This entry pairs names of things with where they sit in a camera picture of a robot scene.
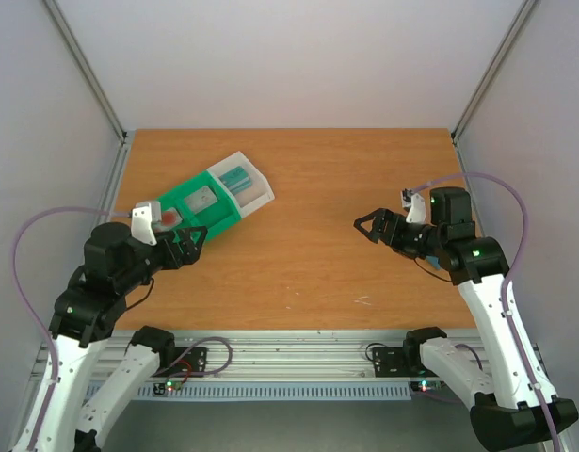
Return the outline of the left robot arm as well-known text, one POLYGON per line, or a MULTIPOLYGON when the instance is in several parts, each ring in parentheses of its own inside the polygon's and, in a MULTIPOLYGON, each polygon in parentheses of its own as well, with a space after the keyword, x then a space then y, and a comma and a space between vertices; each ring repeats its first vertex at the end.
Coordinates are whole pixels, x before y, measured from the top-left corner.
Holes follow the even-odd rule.
POLYGON ((99 451, 138 387, 177 364, 174 336, 144 326, 117 369, 87 398, 93 371, 105 352, 126 297, 160 270, 196 263, 207 236, 204 226, 156 234, 153 245, 131 236, 128 225, 107 222, 92 230, 84 264, 59 295, 48 328, 51 355, 17 451, 99 451))

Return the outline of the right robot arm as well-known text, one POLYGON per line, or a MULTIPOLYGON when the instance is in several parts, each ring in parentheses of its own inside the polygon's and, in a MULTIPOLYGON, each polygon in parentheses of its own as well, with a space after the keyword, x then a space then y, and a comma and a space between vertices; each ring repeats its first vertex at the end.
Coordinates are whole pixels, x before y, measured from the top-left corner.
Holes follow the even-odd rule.
POLYGON ((491 372, 468 361, 438 327, 406 334, 404 365, 413 376, 432 373, 446 383, 467 407, 475 436, 488 451, 557 437, 579 413, 543 371, 507 280, 506 257, 495 239, 477 236, 469 193, 434 188, 425 202, 405 192, 403 206, 404 215, 379 208, 354 227, 412 261, 438 260, 474 318, 491 372))

